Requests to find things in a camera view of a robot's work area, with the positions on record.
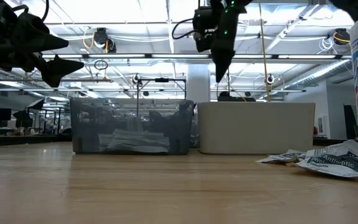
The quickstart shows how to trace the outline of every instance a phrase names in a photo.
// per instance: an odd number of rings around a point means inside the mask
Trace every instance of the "table surface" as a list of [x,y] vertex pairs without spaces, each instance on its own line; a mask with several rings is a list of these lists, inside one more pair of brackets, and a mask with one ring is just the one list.
[[358,180],[264,156],[75,155],[0,147],[0,223],[358,223]]

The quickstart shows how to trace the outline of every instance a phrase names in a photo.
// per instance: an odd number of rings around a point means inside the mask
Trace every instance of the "wipe packet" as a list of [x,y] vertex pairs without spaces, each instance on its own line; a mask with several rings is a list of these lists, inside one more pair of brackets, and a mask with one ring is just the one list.
[[323,149],[309,150],[305,160],[296,166],[338,177],[358,177],[358,143],[350,140]]
[[300,162],[306,156],[306,153],[289,149],[286,153],[280,155],[270,155],[268,158],[258,160],[256,162],[259,163],[269,163],[269,162],[281,162],[281,163],[289,163],[289,162]]

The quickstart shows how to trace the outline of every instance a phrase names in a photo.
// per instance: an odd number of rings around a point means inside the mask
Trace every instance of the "translucent gray plastic bin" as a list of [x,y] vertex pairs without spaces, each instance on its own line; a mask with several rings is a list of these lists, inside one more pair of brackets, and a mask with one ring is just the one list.
[[75,153],[188,154],[190,100],[72,98]]

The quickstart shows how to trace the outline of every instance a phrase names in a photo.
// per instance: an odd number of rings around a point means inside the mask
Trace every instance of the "fluorescent light fixture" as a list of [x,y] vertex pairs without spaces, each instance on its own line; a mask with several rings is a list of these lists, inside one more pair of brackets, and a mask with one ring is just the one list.
[[[81,54],[60,54],[60,58],[82,58]],[[55,58],[55,55],[43,55],[42,58]]]
[[145,58],[144,54],[90,54],[89,58]]
[[57,89],[57,91],[76,91],[78,89]]
[[40,94],[40,93],[36,93],[36,92],[33,92],[33,91],[31,91],[30,93],[33,94],[34,96],[44,97],[44,95]]
[[55,91],[54,89],[24,89],[23,91]]
[[57,101],[68,101],[67,98],[59,97],[59,96],[49,96],[49,98],[51,98],[53,100],[57,100]]
[[93,91],[124,91],[125,89],[92,89],[92,90]]
[[[233,59],[247,59],[247,58],[263,58],[263,55],[235,55]],[[266,55],[266,58],[272,58],[271,55]]]
[[206,54],[152,54],[152,58],[208,58]]
[[18,88],[23,87],[21,84],[18,84],[17,82],[0,81],[0,84],[11,86],[11,87],[18,87]]
[[86,49],[80,49],[80,51],[84,51],[84,52],[86,52],[87,54],[90,54],[90,52],[89,52],[88,50],[86,50]]
[[100,98],[100,96],[94,93],[93,91],[84,91],[84,93],[92,98]]
[[44,103],[44,106],[56,106],[56,105],[67,105],[68,103],[64,102],[53,102],[53,103]]
[[277,94],[277,93],[302,93],[302,92],[305,92],[305,91],[306,90],[275,90],[274,94]]
[[20,91],[20,89],[0,89],[0,91]]
[[279,55],[280,59],[333,59],[336,55]]

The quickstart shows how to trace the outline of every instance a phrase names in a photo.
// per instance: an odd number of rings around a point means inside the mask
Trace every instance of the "metal frame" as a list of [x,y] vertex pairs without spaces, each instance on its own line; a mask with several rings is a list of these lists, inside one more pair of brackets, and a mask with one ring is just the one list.
[[[175,82],[175,84],[178,84],[177,82],[184,82],[185,83],[185,89],[182,89],[180,91],[184,91],[185,92],[185,99],[187,99],[187,80],[184,78],[140,78],[137,80],[136,83],[136,116],[139,116],[139,93],[140,91],[142,91],[142,89],[149,84],[150,82],[160,82],[159,80],[164,80],[164,81],[171,81],[171,82]],[[140,89],[139,87],[139,83],[145,81],[146,83],[143,84],[142,88]]]

